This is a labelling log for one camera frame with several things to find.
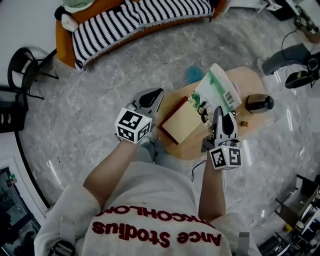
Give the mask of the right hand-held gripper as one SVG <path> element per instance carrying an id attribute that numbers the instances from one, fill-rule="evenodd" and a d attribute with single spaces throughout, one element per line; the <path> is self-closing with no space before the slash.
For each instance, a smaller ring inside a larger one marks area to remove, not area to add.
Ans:
<path id="1" fill-rule="evenodd" d="M 242 165 L 241 142 L 234 115 L 224 115 L 221 106 L 213 114 L 212 134 L 203 138 L 201 151 L 208 152 L 216 170 L 231 170 Z"/>

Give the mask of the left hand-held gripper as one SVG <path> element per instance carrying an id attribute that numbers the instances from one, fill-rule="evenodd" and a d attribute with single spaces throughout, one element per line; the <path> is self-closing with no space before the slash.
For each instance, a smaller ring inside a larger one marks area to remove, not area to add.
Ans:
<path id="1" fill-rule="evenodd" d="M 134 95 L 115 121 L 116 137 L 134 144 L 148 134 L 164 97 L 162 88 L 149 88 Z"/>

